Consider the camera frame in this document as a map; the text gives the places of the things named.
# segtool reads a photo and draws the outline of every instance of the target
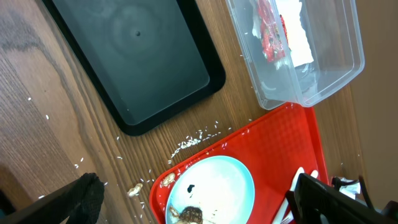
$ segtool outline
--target light blue plate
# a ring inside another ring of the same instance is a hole
[[[189,193],[190,185],[194,187]],[[171,215],[171,205],[179,213],[188,206],[200,208],[203,223],[246,223],[254,205],[253,178],[238,160],[213,156],[197,162],[177,180],[167,201],[166,224],[178,221]]]

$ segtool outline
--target red tray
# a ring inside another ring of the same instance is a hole
[[[329,184],[313,108],[284,104],[163,173],[149,196],[159,223],[165,223],[167,199],[174,186],[160,187],[165,176],[175,172],[177,180],[179,172],[199,160],[219,155],[241,161],[254,179],[256,196],[248,223],[273,220],[300,166],[308,174],[317,169],[318,179]]]

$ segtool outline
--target brown food scrap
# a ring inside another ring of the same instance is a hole
[[[175,217],[175,218],[180,217],[180,213],[173,206],[169,207],[169,211],[172,213],[173,217]]]
[[[130,189],[127,193],[129,197],[133,197],[141,190],[142,184],[137,184],[134,188]]]
[[[163,179],[163,181],[162,181],[162,186],[163,187],[169,186],[169,184],[171,184],[174,181],[174,178],[175,178],[174,173],[167,175],[167,177],[165,179]]]
[[[185,208],[180,215],[180,221],[189,222],[189,223],[195,222],[197,224],[202,224],[203,217],[200,208],[195,208],[192,206]]]

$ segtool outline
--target wood grain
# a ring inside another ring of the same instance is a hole
[[[152,179],[267,113],[251,88],[226,3],[199,0],[198,5],[225,67],[225,86],[147,134],[131,137],[116,126],[44,5],[0,0],[0,165],[14,185],[36,201],[96,172],[108,182],[98,223],[154,223],[148,202]],[[346,88],[316,107],[330,175],[351,174],[351,168],[362,172],[350,101]],[[178,143],[197,138],[199,129],[221,134],[180,151],[169,165]],[[350,161],[350,170],[340,166],[342,158]],[[12,186],[5,184],[6,176],[0,174],[0,188],[7,190]],[[145,183],[139,196],[128,198],[126,192],[140,179]],[[31,203],[7,192],[18,209]]]

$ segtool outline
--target white plastic utensil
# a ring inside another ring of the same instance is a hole
[[[311,177],[313,178],[318,178],[318,171],[317,170],[313,170],[311,173]],[[280,224],[288,224],[291,221],[293,221],[293,213],[292,211],[289,212],[289,214],[287,214],[287,216],[282,220],[282,223]]]
[[[280,224],[289,224],[293,220],[294,220],[293,213],[289,212],[289,214],[287,214],[287,216],[282,220]]]
[[[298,168],[296,174],[294,175],[293,181],[292,181],[292,186],[290,187],[290,191],[294,191],[294,189],[296,188],[297,185],[297,179],[299,178],[300,174],[304,173],[304,168],[300,167]],[[289,203],[287,202],[287,199],[285,198],[284,201],[282,202],[282,205],[279,208],[278,213],[276,213],[276,216],[274,218],[274,221],[272,221],[272,224],[280,224],[282,219],[284,218],[285,212],[286,212],[286,208],[289,205]]]

